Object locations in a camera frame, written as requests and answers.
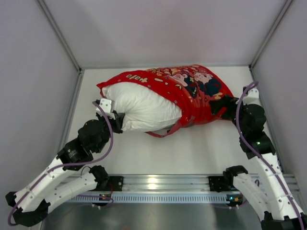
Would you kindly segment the white pillow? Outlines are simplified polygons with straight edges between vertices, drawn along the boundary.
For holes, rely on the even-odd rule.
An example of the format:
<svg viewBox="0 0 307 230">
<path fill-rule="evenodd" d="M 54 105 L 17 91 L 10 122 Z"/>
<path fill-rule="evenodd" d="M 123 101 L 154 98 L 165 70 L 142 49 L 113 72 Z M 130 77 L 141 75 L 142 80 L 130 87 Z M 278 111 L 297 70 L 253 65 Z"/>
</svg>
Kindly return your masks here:
<svg viewBox="0 0 307 230">
<path fill-rule="evenodd" d="M 123 131 L 150 132 L 173 126 L 181 109 L 170 100 L 136 83 L 122 82 L 102 88 L 113 110 L 124 113 Z"/>
</svg>

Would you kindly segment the red printed pillowcase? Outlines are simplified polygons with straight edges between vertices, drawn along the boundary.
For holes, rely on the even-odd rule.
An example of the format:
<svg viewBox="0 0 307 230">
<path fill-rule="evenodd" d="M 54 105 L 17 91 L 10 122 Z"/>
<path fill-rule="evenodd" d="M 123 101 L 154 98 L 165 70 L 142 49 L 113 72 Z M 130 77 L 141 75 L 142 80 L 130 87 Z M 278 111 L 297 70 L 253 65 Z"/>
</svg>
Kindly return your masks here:
<svg viewBox="0 0 307 230">
<path fill-rule="evenodd" d="M 211 114 L 209 101 L 233 96 L 227 85 L 212 71 L 201 65 L 163 67 L 122 72 L 97 84 L 102 88 L 116 83 L 131 82 L 144 86 L 175 103 L 182 117 L 171 127 L 145 132 L 163 138 L 181 128 L 203 125 L 221 118 Z"/>
</svg>

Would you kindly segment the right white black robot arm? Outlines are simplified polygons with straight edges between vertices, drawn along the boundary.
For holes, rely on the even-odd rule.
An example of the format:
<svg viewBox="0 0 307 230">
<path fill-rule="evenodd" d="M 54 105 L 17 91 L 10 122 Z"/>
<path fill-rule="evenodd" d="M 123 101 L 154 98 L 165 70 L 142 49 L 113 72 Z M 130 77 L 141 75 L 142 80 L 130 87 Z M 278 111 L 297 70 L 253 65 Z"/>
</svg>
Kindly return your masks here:
<svg viewBox="0 0 307 230">
<path fill-rule="evenodd" d="M 307 216 L 296 202 L 285 181 L 275 148 L 264 132 L 266 116 L 257 104 L 243 104 L 237 98 L 224 96 L 209 102 L 211 113 L 231 121 L 239 133 L 239 143 L 254 166 L 260 188 L 244 166 L 232 166 L 223 172 L 234 187 L 253 207 L 263 230 L 305 230 Z"/>
</svg>

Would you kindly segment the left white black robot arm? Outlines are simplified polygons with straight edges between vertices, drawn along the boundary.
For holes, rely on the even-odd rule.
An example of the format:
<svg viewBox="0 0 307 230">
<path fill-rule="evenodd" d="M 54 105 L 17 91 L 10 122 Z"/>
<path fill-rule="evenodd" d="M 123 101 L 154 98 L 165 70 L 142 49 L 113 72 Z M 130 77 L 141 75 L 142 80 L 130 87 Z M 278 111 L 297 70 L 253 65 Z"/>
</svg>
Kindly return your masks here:
<svg viewBox="0 0 307 230">
<path fill-rule="evenodd" d="M 124 113 L 113 117 L 97 115 L 78 130 L 77 138 L 65 144 L 51 164 L 29 185 L 17 192 L 9 192 L 5 198 L 12 211 L 8 217 L 11 226 L 32 227 L 43 221 L 55 208 L 84 192 L 103 190 L 109 184 L 109 175 L 104 167 L 92 166 L 89 172 L 77 179 L 62 182 L 94 160 L 113 133 L 121 134 Z"/>
</svg>

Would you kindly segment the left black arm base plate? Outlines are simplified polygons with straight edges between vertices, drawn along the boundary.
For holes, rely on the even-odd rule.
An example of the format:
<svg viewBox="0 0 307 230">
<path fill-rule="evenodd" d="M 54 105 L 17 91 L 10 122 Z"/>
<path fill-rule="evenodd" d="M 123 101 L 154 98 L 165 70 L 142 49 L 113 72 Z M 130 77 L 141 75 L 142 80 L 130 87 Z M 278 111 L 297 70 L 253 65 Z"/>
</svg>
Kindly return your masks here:
<svg viewBox="0 0 307 230">
<path fill-rule="evenodd" d="M 110 176 L 107 185 L 105 187 L 106 191 L 110 192 L 121 192 L 124 184 L 123 176 Z"/>
</svg>

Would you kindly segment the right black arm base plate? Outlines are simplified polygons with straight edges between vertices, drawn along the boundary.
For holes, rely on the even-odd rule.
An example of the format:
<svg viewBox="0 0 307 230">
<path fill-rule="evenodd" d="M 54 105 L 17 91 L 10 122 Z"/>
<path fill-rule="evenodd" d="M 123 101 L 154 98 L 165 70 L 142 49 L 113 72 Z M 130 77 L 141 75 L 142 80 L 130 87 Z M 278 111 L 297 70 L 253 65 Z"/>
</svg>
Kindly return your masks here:
<svg viewBox="0 0 307 230">
<path fill-rule="evenodd" d="M 233 192 L 237 189 L 233 186 L 232 180 L 224 176 L 209 176 L 209 187 L 211 192 Z"/>
</svg>

